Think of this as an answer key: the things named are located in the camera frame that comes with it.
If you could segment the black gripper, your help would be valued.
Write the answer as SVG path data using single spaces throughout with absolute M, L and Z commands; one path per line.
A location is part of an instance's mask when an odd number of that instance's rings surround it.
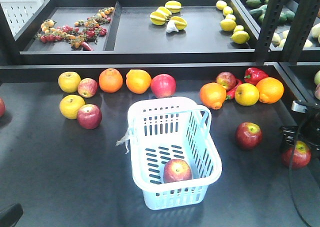
M 291 110 L 302 113 L 303 118 L 297 125 L 281 126 L 282 141 L 280 152 L 283 153 L 293 147 L 294 140 L 304 142 L 311 149 L 314 159 L 320 158 L 320 104 L 294 100 Z

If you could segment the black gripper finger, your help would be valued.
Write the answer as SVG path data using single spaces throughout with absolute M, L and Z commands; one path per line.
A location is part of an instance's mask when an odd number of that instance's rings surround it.
M 12 204 L 0 211 L 0 226 L 15 227 L 22 215 L 23 207 L 20 203 Z

